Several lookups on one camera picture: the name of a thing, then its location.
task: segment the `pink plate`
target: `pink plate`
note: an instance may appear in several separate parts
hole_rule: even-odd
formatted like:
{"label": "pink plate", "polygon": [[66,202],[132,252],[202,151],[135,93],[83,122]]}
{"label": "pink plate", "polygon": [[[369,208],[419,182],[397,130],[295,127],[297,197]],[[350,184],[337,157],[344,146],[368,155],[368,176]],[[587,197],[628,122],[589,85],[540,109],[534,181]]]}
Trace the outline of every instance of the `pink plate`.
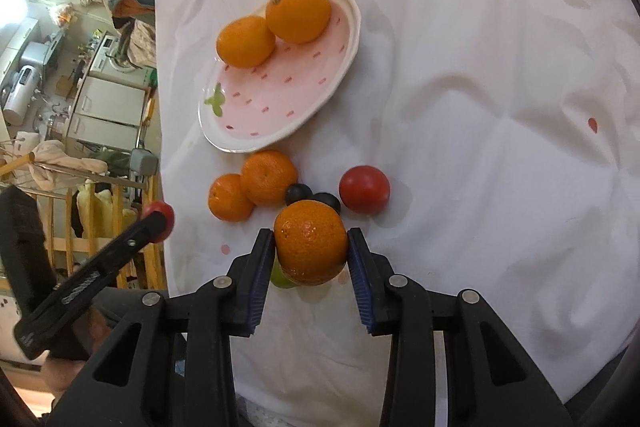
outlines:
{"label": "pink plate", "polygon": [[211,144],[227,152],[262,149],[294,133],[332,97],[358,51],[360,10],[354,0],[329,1],[331,20],[315,41],[278,39],[273,55],[253,70],[218,58],[198,107]]}

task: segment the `metal screw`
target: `metal screw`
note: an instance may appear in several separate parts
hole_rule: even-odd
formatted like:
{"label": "metal screw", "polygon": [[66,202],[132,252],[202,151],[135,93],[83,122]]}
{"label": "metal screw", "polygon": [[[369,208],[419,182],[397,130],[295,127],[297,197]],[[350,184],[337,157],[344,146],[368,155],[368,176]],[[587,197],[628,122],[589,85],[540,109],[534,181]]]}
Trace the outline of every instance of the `metal screw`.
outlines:
{"label": "metal screw", "polygon": [[215,279],[213,279],[213,286],[220,289],[229,288],[232,282],[233,280],[231,279],[231,277],[221,275],[220,277],[216,277]]}
{"label": "metal screw", "polygon": [[389,284],[395,288],[403,288],[409,284],[409,281],[404,275],[392,275],[389,277]]}
{"label": "metal screw", "polygon": [[145,306],[154,306],[160,302],[160,294],[156,292],[145,293],[142,298],[142,303]]}
{"label": "metal screw", "polygon": [[467,304],[476,304],[480,301],[480,296],[473,290],[464,290],[462,292],[462,300]]}

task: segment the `tangerine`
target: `tangerine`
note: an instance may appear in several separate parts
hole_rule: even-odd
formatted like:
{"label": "tangerine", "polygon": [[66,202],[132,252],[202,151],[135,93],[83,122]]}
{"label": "tangerine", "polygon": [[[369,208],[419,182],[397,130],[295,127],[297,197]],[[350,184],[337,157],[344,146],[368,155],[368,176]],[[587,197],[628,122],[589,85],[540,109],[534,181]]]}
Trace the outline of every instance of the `tangerine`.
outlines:
{"label": "tangerine", "polygon": [[282,272],[294,283],[328,282],[347,261],[347,232],[327,204],[313,200],[290,204],[276,217],[273,233]]}
{"label": "tangerine", "polygon": [[289,157],[266,150],[249,156],[242,165],[240,182],[244,195],[260,206],[284,204],[287,187],[298,181],[298,171]]}
{"label": "tangerine", "polygon": [[222,221],[246,221],[254,211],[240,185],[240,174],[223,174],[209,187],[209,210]]}
{"label": "tangerine", "polygon": [[270,0],[265,19],[269,29],[290,44],[316,40],[329,24],[329,0]]}
{"label": "tangerine", "polygon": [[276,37],[263,17],[249,15],[229,23],[218,35],[216,51],[234,68],[255,68],[271,56]]}

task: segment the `person's hand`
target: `person's hand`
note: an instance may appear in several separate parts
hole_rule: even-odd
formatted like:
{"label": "person's hand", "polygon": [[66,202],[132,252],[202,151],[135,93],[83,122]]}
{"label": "person's hand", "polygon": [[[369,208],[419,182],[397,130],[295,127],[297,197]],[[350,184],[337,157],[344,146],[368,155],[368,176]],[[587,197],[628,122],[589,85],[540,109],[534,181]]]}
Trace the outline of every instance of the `person's hand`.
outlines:
{"label": "person's hand", "polygon": [[[102,314],[95,308],[89,309],[89,335],[94,341],[92,352],[100,346],[109,333],[111,333],[111,330]],[[49,357],[45,361],[40,374],[51,394],[56,397],[56,402],[83,367],[84,362],[79,360],[62,360]]]}

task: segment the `green leaf design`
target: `green leaf design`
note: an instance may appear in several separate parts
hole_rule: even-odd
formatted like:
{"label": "green leaf design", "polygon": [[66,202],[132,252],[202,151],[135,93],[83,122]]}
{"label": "green leaf design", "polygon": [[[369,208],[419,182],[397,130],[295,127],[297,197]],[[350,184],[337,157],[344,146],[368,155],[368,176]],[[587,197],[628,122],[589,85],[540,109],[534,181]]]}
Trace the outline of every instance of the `green leaf design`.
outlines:
{"label": "green leaf design", "polygon": [[207,98],[204,103],[211,106],[213,114],[217,117],[222,116],[222,106],[226,102],[225,94],[222,92],[222,84],[217,83],[216,89],[213,91],[213,96]]}

